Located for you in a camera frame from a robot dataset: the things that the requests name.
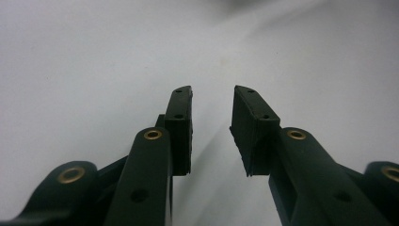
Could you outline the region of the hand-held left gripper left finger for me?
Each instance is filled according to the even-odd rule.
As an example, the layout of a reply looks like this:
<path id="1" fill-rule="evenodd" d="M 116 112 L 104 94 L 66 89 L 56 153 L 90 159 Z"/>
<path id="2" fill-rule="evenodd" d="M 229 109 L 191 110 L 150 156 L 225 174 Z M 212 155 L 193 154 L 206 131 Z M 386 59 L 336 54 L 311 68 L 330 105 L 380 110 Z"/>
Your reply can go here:
<path id="1" fill-rule="evenodd" d="M 136 134 L 104 226 L 172 226 L 173 178 L 191 170 L 192 88 L 172 91 L 154 127 Z"/>

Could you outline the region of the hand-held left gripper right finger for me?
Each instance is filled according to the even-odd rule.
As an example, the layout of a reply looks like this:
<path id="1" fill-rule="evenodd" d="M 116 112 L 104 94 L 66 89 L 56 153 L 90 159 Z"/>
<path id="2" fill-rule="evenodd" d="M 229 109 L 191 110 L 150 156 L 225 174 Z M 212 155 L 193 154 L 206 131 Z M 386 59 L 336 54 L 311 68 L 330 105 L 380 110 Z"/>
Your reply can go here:
<path id="1" fill-rule="evenodd" d="M 392 226 L 392 163 L 358 173 L 309 132 L 282 128 L 261 95 L 234 88 L 231 133 L 248 176 L 267 175 L 283 226 Z"/>

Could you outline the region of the large white paper sheet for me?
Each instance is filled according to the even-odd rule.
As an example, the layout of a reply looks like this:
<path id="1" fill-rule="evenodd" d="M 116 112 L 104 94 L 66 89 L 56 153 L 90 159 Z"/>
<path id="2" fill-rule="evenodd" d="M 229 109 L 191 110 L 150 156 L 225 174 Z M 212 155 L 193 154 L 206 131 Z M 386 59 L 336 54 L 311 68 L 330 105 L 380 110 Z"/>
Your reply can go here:
<path id="1" fill-rule="evenodd" d="M 399 164 L 399 0 L 0 0 L 0 220 L 53 168 L 124 157 L 190 86 L 173 226 L 280 226 L 232 139 L 238 85 L 350 169 Z"/>

